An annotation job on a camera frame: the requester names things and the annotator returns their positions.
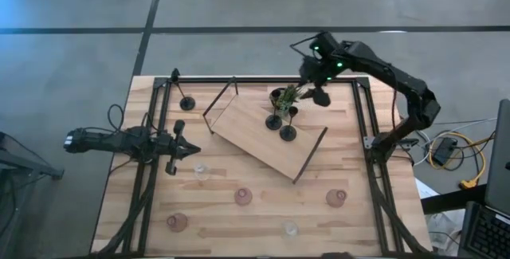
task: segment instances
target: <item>concrete floor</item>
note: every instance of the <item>concrete floor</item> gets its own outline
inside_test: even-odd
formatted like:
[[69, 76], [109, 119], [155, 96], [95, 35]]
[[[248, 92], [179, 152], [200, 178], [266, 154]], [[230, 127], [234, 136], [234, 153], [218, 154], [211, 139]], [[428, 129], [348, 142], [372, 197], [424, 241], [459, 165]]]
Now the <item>concrete floor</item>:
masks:
[[[144, 27], [151, 0], [0, 0], [1, 28]], [[508, 0], [160, 0], [155, 27], [168, 26], [490, 26], [509, 25]], [[143, 75], [297, 74], [288, 45], [311, 34], [151, 36]], [[421, 77], [442, 106], [436, 122], [496, 116], [508, 97], [510, 33], [338, 33], [365, 41], [384, 60]], [[142, 34], [0, 35], [0, 130], [57, 167], [29, 204], [17, 258], [86, 254], [112, 155], [65, 153], [67, 131], [107, 127], [106, 110], [124, 104]], [[398, 102], [405, 114], [403, 99]], [[462, 130], [473, 139], [495, 122]], [[435, 125], [433, 135], [458, 125]], [[485, 149], [490, 158], [490, 146]], [[413, 155], [422, 157], [419, 148]], [[445, 193], [475, 175], [418, 165], [416, 177]]]

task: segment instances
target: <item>wooden board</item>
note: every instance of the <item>wooden board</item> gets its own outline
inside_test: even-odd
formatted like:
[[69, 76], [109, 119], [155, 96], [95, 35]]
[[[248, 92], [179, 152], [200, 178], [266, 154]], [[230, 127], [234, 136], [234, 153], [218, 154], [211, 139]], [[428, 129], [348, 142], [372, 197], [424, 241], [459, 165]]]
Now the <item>wooden board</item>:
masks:
[[[154, 77], [134, 77], [127, 101], [124, 127], [137, 125], [148, 110]], [[178, 173], [164, 172], [160, 160], [151, 224], [147, 239], [148, 256], [319, 256], [325, 252], [350, 252], [359, 256], [379, 255], [373, 207], [367, 182], [359, 127], [349, 84], [329, 84], [331, 105], [322, 108], [311, 100], [298, 104], [300, 112], [293, 123], [308, 132], [319, 132], [328, 126], [312, 161], [296, 185], [263, 162], [248, 155], [219, 135], [211, 135], [202, 113], [221, 91], [224, 84], [182, 84], [186, 94], [197, 102], [193, 111], [180, 110], [179, 92], [172, 88], [166, 126], [169, 130], [178, 119], [186, 121], [183, 135], [202, 152], [177, 162]], [[271, 110], [268, 94], [284, 84], [239, 84], [239, 93], [250, 103]], [[379, 126], [391, 129], [393, 90], [371, 79]], [[230, 102], [235, 91], [230, 88], [208, 113], [212, 124]], [[368, 114], [362, 92], [365, 115]], [[161, 97], [156, 111], [159, 115]], [[368, 130], [370, 123], [365, 116]], [[116, 155], [113, 167], [123, 163], [125, 155]], [[199, 181], [194, 166], [206, 164], [210, 177]], [[400, 218], [422, 245], [430, 249], [422, 205], [414, 182], [413, 170], [405, 159], [388, 163], [391, 185]], [[115, 171], [108, 180], [92, 251], [107, 244], [126, 218], [131, 200], [136, 164], [129, 163]], [[240, 207], [233, 202], [234, 191], [242, 186], [253, 192], [250, 205]], [[325, 203], [331, 188], [348, 192], [345, 205], [339, 209]], [[182, 212], [189, 227], [172, 233], [166, 220]], [[282, 236], [281, 225], [288, 220], [299, 226], [299, 235]], [[386, 228], [392, 242], [390, 228]], [[133, 245], [137, 246], [139, 223]]]
[[317, 144], [320, 133], [314, 131], [310, 134], [294, 127], [297, 137], [286, 142], [280, 138], [279, 131], [265, 126], [265, 119], [271, 112], [252, 104], [251, 100], [242, 94], [234, 96], [210, 127], [211, 130], [291, 180], [296, 179]]

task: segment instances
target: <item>yellow cable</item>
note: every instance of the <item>yellow cable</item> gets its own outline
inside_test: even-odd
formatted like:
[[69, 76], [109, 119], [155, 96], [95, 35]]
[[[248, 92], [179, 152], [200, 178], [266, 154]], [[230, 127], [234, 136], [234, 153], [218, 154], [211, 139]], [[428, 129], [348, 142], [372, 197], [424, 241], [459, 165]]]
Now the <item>yellow cable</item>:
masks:
[[484, 173], [485, 171], [485, 164], [486, 164], [486, 160], [485, 160], [485, 155], [484, 155], [484, 152], [480, 150], [480, 148], [478, 147], [478, 145], [480, 143], [484, 143], [488, 140], [491, 139], [491, 137], [489, 136], [488, 138], [485, 138], [485, 139], [481, 139], [477, 142], [473, 142], [470, 138], [468, 138], [467, 136], [465, 135], [462, 135], [460, 133], [457, 133], [455, 131], [452, 131], [452, 132], [447, 132], [443, 135], [455, 135], [455, 136], [458, 136], [458, 137], [461, 137], [462, 139], [465, 139], [467, 142], [468, 142], [468, 146], [466, 147], [463, 147], [461, 150], [457, 151], [457, 153], [455, 155], [453, 155], [453, 157], [449, 158], [446, 163], [442, 166], [442, 167], [437, 167], [434, 165], [434, 161], [432, 160], [432, 149], [434, 147], [434, 144], [436, 142], [437, 139], [433, 140], [432, 143], [430, 144], [430, 147], [429, 147], [429, 163], [430, 163], [430, 166], [434, 169], [444, 169], [448, 164], [451, 163], [452, 159], [461, 159], [461, 158], [457, 158], [456, 156], [462, 151], [464, 150], [465, 148], [468, 148], [468, 147], [474, 147], [475, 149], [477, 149], [477, 153], [480, 154], [481, 156], [481, 161], [482, 161], [482, 167], [481, 167], [481, 170], [480, 172], [477, 174], [477, 176], [474, 178], [474, 179], [471, 179], [469, 181], [465, 181], [465, 180], [462, 180], [461, 181], [461, 185], [464, 187], [464, 188], [470, 188], [470, 187], [474, 187], [476, 186], [477, 184], [477, 180], [481, 177], [481, 175]]

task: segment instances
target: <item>green plant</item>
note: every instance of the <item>green plant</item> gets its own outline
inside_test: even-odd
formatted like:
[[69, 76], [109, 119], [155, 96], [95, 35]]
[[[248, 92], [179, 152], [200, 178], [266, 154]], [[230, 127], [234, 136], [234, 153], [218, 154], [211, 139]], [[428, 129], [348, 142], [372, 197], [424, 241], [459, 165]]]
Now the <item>green plant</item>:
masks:
[[303, 94], [301, 87], [296, 87], [293, 84], [287, 86], [287, 88], [281, 93], [277, 100], [277, 107], [279, 109], [286, 110], [297, 103], [297, 98]]

